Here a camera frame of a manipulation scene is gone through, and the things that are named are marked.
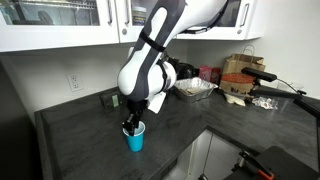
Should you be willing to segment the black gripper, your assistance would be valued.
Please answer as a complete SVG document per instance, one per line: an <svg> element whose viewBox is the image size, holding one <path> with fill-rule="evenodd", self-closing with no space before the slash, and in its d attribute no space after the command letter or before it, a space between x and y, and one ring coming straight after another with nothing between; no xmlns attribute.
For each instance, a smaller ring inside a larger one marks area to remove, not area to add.
<svg viewBox="0 0 320 180"><path fill-rule="evenodd" d="M139 121L141 120L143 110L146 108L146 100L137 102L129 100L127 102L127 108L130 111L129 117L122 125L129 134L134 135L135 130L139 128Z"/></svg>

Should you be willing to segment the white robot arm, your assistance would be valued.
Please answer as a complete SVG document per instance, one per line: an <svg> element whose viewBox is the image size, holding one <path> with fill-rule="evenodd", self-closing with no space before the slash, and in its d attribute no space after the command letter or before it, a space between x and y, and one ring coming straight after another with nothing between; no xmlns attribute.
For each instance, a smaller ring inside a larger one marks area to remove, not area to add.
<svg viewBox="0 0 320 180"><path fill-rule="evenodd" d="M170 89L175 81L171 64L161 55L174 36L211 30L223 16L229 0L158 0L138 40L118 74L118 87L128 100L130 115L123 128L130 136L139 127L146 100Z"/></svg>

